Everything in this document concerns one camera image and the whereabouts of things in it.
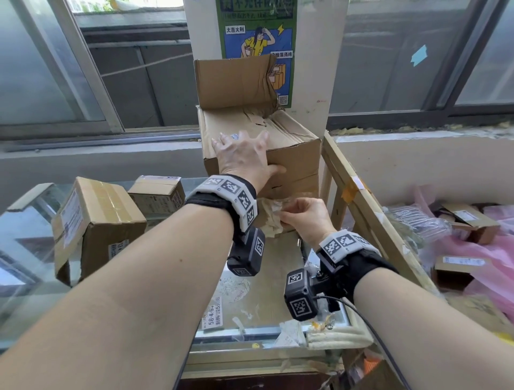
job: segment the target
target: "packing tape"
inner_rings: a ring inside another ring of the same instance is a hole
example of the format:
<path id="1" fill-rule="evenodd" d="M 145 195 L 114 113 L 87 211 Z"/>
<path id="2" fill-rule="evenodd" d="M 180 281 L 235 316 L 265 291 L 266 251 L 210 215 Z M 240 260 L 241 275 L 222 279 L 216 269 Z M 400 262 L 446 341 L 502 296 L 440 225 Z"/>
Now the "packing tape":
<path id="1" fill-rule="evenodd" d="M 363 189 L 370 190 L 368 186 L 359 178 L 359 176 L 352 176 L 351 181 L 344 187 L 342 198 L 346 203 L 353 202 L 357 192 Z"/>
<path id="2" fill-rule="evenodd" d="M 124 223 L 133 220 L 112 185 L 98 181 L 90 181 L 90 183 L 107 221 Z"/>

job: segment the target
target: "poster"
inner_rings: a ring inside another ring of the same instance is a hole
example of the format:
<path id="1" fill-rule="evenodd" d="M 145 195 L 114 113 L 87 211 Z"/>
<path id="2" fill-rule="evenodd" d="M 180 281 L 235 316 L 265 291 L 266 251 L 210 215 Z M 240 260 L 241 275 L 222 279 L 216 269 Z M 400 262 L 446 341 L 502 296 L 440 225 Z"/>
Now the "poster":
<path id="1" fill-rule="evenodd" d="M 279 104 L 291 107 L 297 0 L 216 0 L 223 58 L 274 54 L 269 74 Z"/>

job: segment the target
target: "glass countertop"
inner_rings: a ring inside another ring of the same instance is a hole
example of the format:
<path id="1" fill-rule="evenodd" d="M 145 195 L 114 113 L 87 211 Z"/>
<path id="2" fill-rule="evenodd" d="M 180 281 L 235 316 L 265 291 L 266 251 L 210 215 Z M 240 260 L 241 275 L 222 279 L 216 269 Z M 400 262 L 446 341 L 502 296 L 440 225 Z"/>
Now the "glass countertop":
<path id="1" fill-rule="evenodd" d="M 205 178 L 182 179 L 186 194 Z M 115 182 L 129 189 L 133 182 Z M 65 201 L 71 185 L 51 185 L 20 211 L 0 216 L 0 352 L 9 348 L 70 288 L 54 275 L 50 221 Z M 148 229 L 163 217 L 147 216 Z M 255 277 L 233 275 L 225 266 L 207 307 L 218 310 L 223 324 L 202 330 L 200 322 L 192 351 L 298 347 L 279 338 L 280 323 L 291 320 L 284 303 L 288 272 L 303 267 L 295 232 L 266 239 L 261 271 Z M 80 250 L 70 259 L 71 273 L 80 275 Z M 216 303 L 220 303 L 221 312 Z M 325 318 L 317 318 L 322 323 Z M 300 323 L 305 333 L 312 322 Z M 344 310 L 331 315 L 331 326 L 350 326 Z"/>

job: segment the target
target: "illustrated woman on poster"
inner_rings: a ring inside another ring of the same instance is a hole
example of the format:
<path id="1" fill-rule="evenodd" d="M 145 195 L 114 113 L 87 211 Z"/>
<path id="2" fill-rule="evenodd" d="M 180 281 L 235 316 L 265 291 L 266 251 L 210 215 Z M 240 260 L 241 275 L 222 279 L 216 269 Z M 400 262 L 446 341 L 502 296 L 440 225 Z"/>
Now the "illustrated woman on poster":
<path id="1" fill-rule="evenodd" d="M 260 56 L 262 50 L 275 43 L 275 37 L 269 32 L 266 27 L 257 27 L 253 37 L 245 39 L 241 45 L 241 57 Z"/>

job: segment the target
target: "hand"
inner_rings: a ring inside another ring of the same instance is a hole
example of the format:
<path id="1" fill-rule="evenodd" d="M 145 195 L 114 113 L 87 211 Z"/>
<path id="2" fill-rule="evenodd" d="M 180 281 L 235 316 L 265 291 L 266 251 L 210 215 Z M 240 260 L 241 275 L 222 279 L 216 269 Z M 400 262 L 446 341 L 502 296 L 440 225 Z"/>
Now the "hand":
<path id="1" fill-rule="evenodd" d="M 239 132 L 239 140 L 225 134 L 219 140 L 212 139 L 212 147 L 218 158 L 219 173 L 229 173 L 248 180 L 257 193 L 278 173 L 285 173 L 282 165 L 268 165 L 266 146 L 269 134 L 261 132 L 257 138 L 250 138 L 244 130 Z"/>
<path id="2" fill-rule="evenodd" d="M 291 225 L 315 250 L 330 233 L 336 232 L 321 199 L 297 198 L 279 212 L 282 222 Z"/>

